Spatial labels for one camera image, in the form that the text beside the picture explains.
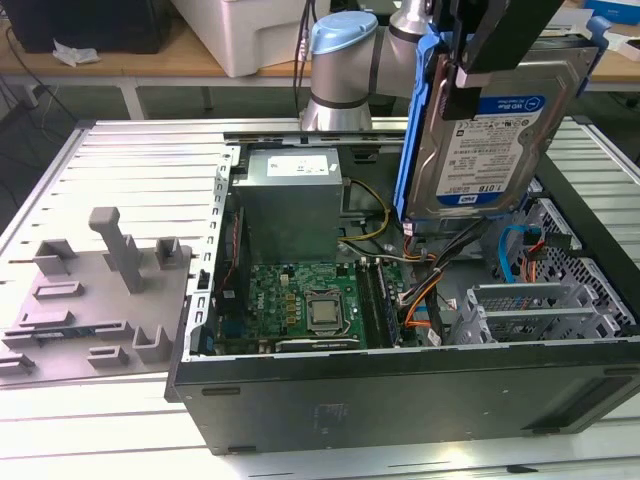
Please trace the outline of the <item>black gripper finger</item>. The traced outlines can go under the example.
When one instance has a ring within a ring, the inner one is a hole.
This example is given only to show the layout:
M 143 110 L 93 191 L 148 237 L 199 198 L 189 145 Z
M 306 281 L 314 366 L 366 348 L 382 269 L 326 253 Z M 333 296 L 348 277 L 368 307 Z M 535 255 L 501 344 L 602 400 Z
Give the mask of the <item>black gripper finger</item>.
M 517 67 L 560 1 L 444 1 L 442 31 L 449 33 L 442 118 L 472 118 L 483 80 L 472 76 L 510 71 Z

